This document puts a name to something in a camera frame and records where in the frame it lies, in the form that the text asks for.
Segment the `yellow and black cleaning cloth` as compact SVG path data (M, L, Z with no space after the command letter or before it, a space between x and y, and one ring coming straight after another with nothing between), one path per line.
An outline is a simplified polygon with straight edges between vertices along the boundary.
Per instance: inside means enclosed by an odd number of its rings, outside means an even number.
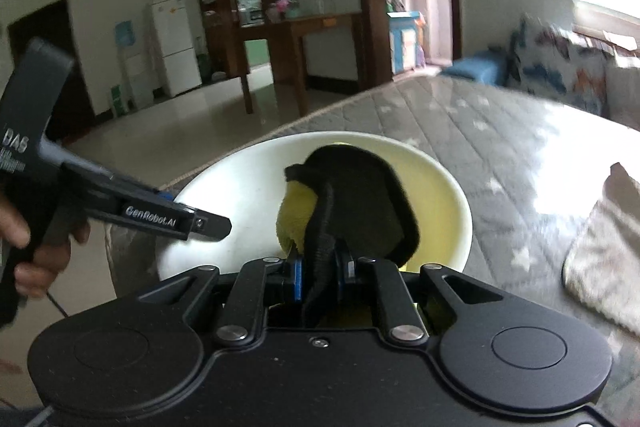
M336 254L403 267L420 244L418 220L392 166L348 144L317 148L284 169L276 232L282 251L303 259L305 307L342 297Z

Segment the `large white bowl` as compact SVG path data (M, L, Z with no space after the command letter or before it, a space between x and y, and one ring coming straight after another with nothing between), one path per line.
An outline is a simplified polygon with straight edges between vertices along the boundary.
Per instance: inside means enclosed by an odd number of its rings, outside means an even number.
M276 222L285 194L284 170L330 144L370 150L393 167L420 229L419 247L406 270L419 271L424 263L464 270L472 245L471 210L447 169L422 150L385 136L321 131L243 148L196 176L177 195L177 202L228 217L232 231L220 242L201 236L187 241L157 239L158 277L166 280L200 265L215 265L221 273L232 273L247 261L282 256Z

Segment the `water dispenser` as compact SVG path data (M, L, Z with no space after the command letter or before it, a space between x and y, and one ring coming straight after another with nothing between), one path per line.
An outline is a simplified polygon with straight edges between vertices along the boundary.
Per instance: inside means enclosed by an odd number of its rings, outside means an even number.
M151 74L143 43L136 36L132 21L117 23L114 37L128 101L134 110L147 108L153 104Z

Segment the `white refrigerator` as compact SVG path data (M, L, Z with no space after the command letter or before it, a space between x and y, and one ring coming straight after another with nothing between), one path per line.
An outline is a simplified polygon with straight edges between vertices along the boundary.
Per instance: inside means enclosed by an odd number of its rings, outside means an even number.
M202 84L186 0L156 0L146 7L152 64L169 98Z

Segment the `dark wooden desk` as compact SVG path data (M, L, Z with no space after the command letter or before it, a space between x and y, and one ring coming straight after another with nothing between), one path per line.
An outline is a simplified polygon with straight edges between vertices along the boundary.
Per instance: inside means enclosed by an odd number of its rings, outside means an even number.
M364 73L363 29L360 13L306 15L289 18L277 23L241 26L238 29L242 41L268 40L276 44L277 72L273 79L282 78L294 88L295 100L300 117L308 114L306 91L307 60L304 51L304 38L319 32L336 28L348 28L354 42L357 64L357 79L361 83Z

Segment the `blue sofa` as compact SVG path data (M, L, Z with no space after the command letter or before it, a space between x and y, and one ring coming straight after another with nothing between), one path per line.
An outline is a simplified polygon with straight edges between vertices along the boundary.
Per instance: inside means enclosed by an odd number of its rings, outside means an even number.
M457 77L485 86L502 87L506 83L506 54L503 50L485 50L462 57L442 69L440 75Z

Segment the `blue children cabinet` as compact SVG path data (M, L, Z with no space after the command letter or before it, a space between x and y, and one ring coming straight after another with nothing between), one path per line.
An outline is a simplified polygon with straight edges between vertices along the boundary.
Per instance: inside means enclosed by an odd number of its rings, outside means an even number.
M388 13L387 18L392 73L399 75L423 67L425 58L420 43L422 15L418 11L393 12Z

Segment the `grey towel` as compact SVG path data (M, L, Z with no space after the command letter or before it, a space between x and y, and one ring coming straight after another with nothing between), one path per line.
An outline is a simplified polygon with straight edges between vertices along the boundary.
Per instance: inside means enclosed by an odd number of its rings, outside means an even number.
M639 183L620 164L568 251L567 292L608 321L639 334Z

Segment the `large butterfly pillow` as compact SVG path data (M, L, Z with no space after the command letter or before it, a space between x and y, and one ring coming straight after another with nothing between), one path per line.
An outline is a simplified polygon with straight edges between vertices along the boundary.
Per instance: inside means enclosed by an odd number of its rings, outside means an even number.
M524 14L511 38L506 87L601 116L613 58L603 44Z

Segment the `plain white pillow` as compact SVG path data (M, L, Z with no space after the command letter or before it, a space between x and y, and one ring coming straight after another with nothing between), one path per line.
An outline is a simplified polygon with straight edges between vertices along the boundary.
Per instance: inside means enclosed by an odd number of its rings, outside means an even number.
M638 57L618 56L605 69L606 101L603 115L640 130L640 68Z

